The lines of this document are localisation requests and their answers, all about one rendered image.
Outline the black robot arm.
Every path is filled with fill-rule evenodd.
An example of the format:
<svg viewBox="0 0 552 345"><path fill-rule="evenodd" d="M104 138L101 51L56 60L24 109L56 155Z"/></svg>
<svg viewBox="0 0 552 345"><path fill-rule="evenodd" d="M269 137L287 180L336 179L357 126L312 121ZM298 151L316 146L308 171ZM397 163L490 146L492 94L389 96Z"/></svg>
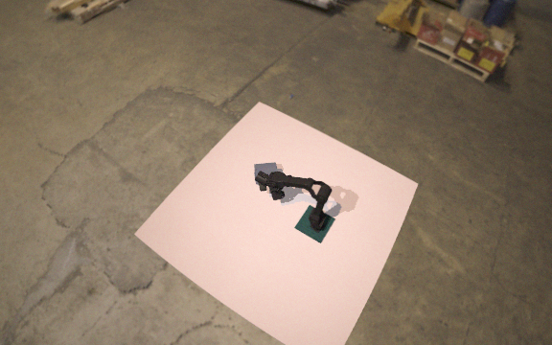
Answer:
<svg viewBox="0 0 552 345"><path fill-rule="evenodd" d="M310 192L312 198L316 199L316 208L313 207L310 213L310 228L316 233L320 232L325 226L326 215L323 213L323 207L326 204L332 189L323 181L316 181L312 178L303 178L295 176L287 176L283 172L271 172L267 175L264 172L259 171L255 180L263 185L268 186L270 189L273 200L279 200L284 198L285 193L282 189L285 186L302 188ZM315 193L312 186L320 185L321 188L318 194Z"/></svg>

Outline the grey sloped panel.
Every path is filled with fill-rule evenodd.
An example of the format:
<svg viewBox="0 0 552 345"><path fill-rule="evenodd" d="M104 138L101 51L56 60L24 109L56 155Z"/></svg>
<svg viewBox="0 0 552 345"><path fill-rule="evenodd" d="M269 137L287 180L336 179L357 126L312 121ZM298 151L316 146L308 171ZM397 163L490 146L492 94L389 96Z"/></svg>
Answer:
<svg viewBox="0 0 552 345"><path fill-rule="evenodd" d="M272 172L277 172L277 165L276 162L272 163L263 163L263 164L254 164L254 175L255 178L258 175L259 171L266 173L267 175L270 175Z"/></svg>

